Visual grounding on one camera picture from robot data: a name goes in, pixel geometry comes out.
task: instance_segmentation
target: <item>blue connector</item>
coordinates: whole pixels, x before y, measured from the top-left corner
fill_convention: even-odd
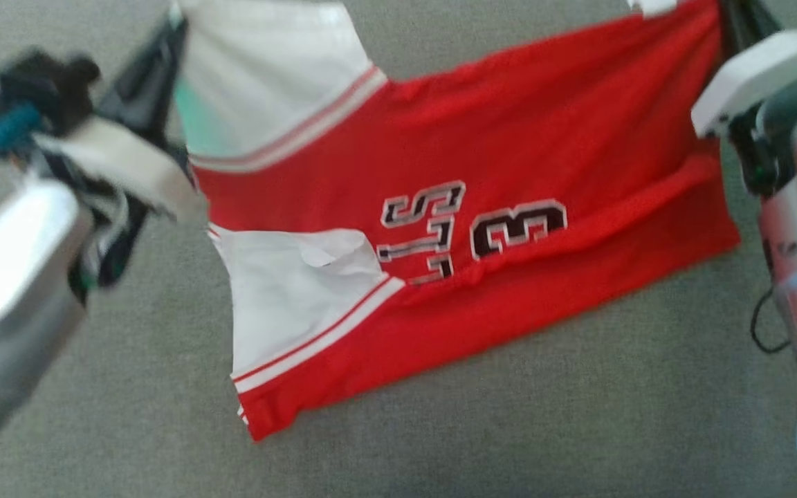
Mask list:
[[[0,117],[0,155],[8,154],[42,128],[42,115],[31,104],[19,104]]]

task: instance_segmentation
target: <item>black cable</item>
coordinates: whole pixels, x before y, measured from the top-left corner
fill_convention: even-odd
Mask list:
[[[771,296],[774,295],[774,288],[771,287],[771,290],[768,290],[763,296],[762,299],[758,300],[758,304],[755,306],[755,311],[752,312],[752,322],[749,322],[749,334],[752,336],[752,340],[755,345],[765,354],[777,354],[781,353],[785,350],[785,348],[789,347],[791,344],[790,340],[785,340],[778,346],[774,347],[767,347],[762,342],[761,338],[758,337],[758,316],[762,312],[762,308],[765,303],[767,303]]]

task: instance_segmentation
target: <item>basketball jersey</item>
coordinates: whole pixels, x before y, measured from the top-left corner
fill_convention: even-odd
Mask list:
[[[176,100],[254,439],[739,242],[718,143],[689,117],[715,0],[408,81],[339,3],[183,10]]]

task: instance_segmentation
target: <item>gray carpet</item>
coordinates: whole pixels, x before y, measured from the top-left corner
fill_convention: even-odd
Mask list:
[[[395,77],[621,15],[623,0],[351,0]],[[774,0],[797,25],[797,1]],[[93,53],[107,75],[159,0],[0,0],[0,60]],[[768,284],[727,154],[744,245],[598,311],[300,417],[252,445],[235,416],[226,274],[199,227],[151,224],[0,438],[0,497],[797,497],[790,356],[747,337]],[[0,174],[0,198],[8,189]],[[781,337],[771,309],[765,331]]]

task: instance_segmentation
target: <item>black lettering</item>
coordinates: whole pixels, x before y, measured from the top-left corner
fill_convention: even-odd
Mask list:
[[[427,233],[430,237],[396,243],[392,246],[377,246],[377,258],[382,262],[389,262],[396,258],[418,255],[421,252],[448,252],[451,250],[453,224],[455,224],[453,217],[430,220],[427,223]]]
[[[453,276],[453,261],[451,259],[451,255],[433,256],[427,259],[426,262],[430,267],[430,271],[433,273],[426,275],[426,277],[420,277],[412,280],[412,284],[427,284],[430,282],[444,280]]]
[[[417,223],[426,217],[431,206],[432,216],[444,216],[459,211],[466,193],[466,184],[451,182],[421,190],[411,201],[407,196],[386,199],[381,223],[388,229]]]
[[[506,246],[521,246],[567,227],[567,213],[555,201],[541,201],[503,209],[475,218],[470,228],[472,255],[483,259],[503,253]]]

